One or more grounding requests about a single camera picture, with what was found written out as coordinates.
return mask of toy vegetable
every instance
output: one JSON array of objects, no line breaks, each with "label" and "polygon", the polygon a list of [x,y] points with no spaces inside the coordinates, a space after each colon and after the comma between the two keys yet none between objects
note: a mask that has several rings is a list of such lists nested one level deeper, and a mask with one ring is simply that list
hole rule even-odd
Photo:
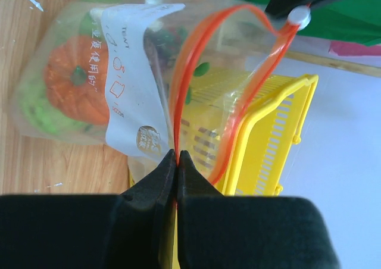
[{"label": "toy vegetable", "polygon": [[107,44],[80,35],[71,37],[49,56],[43,78],[49,102],[74,120],[108,123],[105,100]]}]

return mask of line drawing icon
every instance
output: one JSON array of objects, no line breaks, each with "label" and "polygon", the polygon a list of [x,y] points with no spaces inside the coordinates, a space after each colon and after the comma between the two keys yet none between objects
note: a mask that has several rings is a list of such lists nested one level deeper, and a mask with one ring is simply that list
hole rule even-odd
[{"label": "line drawing icon", "polygon": [[111,86],[110,92],[115,95],[116,98],[119,98],[124,92],[124,84],[121,84],[116,80]]},{"label": "line drawing icon", "polygon": [[106,34],[106,39],[110,44],[114,45],[115,47],[118,46],[117,43],[115,42],[115,40],[113,39],[113,37],[111,37],[111,35],[109,33]]},{"label": "line drawing icon", "polygon": [[122,72],[124,72],[124,66],[121,64],[121,60],[120,60],[118,57],[115,57],[115,58],[114,58],[113,65],[114,65],[114,68],[115,68],[117,71],[122,71]]}]

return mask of pink object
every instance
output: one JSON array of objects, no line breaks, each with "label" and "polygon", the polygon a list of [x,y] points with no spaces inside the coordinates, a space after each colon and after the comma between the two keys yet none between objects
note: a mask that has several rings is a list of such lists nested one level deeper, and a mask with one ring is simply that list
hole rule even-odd
[{"label": "pink object", "polygon": [[341,57],[381,56],[381,45],[366,47],[357,43],[331,41],[329,52]]}]

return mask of white label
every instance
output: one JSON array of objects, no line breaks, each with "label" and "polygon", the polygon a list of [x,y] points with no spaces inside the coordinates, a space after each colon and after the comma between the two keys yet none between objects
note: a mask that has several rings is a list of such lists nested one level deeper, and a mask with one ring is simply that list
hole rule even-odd
[{"label": "white label", "polygon": [[106,143],[130,156],[160,161],[169,150],[164,110],[143,46],[145,30],[184,4],[125,4],[101,16],[108,46]]}]

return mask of green pumpkin stem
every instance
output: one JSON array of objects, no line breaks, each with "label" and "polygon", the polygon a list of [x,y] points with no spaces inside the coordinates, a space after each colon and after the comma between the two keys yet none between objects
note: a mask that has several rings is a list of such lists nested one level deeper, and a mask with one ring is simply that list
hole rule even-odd
[{"label": "green pumpkin stem", "polygon": [[86,72],[79,65],[70,76],[70,80],[75,86],[83,85],[87,79]]}]

